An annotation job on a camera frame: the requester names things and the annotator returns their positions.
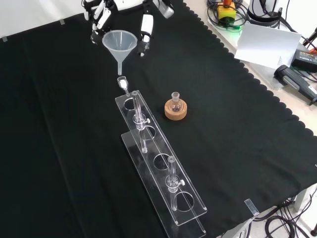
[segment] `cork base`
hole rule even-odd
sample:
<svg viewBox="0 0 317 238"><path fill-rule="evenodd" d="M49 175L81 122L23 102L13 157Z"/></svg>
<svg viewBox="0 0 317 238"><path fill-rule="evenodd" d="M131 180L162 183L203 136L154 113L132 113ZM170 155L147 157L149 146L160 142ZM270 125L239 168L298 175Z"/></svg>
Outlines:
<svg viewBox="0 0 317 238"><path fill-rule="evenodd" d="M164 111L167 118L170 120L182 120L184 117L186 117L187 104L183 100L180 99L180 101L183 103L183 110L179 112L173 112L168 108L170 101L172 101L172 99L168 100L164 106Z"/></svg>

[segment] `yellow device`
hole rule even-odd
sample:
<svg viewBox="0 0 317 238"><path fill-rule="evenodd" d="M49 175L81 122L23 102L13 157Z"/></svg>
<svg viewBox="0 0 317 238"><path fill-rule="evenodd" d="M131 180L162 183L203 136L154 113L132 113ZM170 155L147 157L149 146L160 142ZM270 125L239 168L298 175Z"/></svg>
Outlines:
<svg viewBox="0 0 317 238"><path fill-rule="evenodd" d="M235 8L235 5L233 2L231 3L231 7ZM218 6L217 12L218 12L219 20L231 22L236 19L235 9L232 9L230 7Z"/></svg>

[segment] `plastic funnel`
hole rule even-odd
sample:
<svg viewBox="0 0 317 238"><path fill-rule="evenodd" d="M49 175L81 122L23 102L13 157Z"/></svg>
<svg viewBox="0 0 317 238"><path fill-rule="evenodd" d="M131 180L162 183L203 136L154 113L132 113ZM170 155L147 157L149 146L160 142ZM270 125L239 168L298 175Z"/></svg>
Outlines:
<svg viewBox="0 0 317 238"><path fill-rule="evenodd" d="M122 62L137 46L138 39L128 31L109 31L103 37L103 44L118 61L118 75L122 75Z"/></svg>

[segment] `clear acrylic stand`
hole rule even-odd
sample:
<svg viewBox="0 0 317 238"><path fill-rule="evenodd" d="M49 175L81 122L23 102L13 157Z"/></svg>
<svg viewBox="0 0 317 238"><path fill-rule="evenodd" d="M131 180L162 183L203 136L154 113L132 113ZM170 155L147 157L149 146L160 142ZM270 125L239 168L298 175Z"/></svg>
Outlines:
<svg viewBox="0 0 317 238"><path fill-rule="evenodd" d="M139 91L115 99L130 131L122 140L169 238L206 234L207 208Z"/></svg>

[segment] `glass vial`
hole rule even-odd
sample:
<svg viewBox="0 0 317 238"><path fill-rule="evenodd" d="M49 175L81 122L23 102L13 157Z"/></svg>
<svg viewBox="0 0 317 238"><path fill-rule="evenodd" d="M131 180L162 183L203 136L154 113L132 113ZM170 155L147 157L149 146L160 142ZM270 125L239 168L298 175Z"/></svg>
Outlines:
<svg viewBox="0 0 317 238"><path fill-rule="evenodd" d="M179 100L179 93L173 92L172 93L172 100L169 103L169 109L173 112L179 112L183 110L183 103Z"/></svg>

